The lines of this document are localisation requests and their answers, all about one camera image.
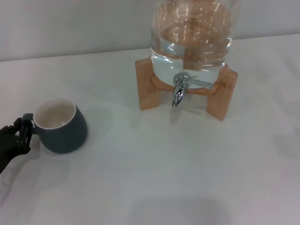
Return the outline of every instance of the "wooden dispenser stand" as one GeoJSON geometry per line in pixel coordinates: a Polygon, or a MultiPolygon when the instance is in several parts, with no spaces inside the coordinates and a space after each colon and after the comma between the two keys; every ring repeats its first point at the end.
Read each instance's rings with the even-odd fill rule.
{"type": "MultiPolygon", "coordinates": [[[[135,61],[140,109],[159,106],[160,90],[174,91],[174,87],[158,79],[153,71],[151,58],[135,61]]],[[[219,72],[213,90],[204,88],[188,89],[187,93],[207,96],[206,111],[218,120],[225,119],[238,74],[227,66],[219,72]]]]}

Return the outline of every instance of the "water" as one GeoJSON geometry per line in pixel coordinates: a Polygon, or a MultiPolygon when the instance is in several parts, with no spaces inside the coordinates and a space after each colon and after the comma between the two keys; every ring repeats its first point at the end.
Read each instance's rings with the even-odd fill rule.
{"type": "Polygon", "coordinates": [[[151,34],[154,72],[170,85],[180,71],[214,83],[225,65],[231,42],[232,17],[225,5],[207,2],[162,4],[151,34]]]}

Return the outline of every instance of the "white table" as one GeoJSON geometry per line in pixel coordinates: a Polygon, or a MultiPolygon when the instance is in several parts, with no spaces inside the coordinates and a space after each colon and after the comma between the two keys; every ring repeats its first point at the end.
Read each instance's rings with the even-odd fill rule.
{"type": "Polygon", "coordinates": [[[219,122],[172,94],[141,112],[135,60],[149,49],[0,63],[0,127],[68,97],[90,136],[55,155],[32,138],[0,175],[1,225],[299,225],[300,35],[236,40],[239,73],[219,122]]]}

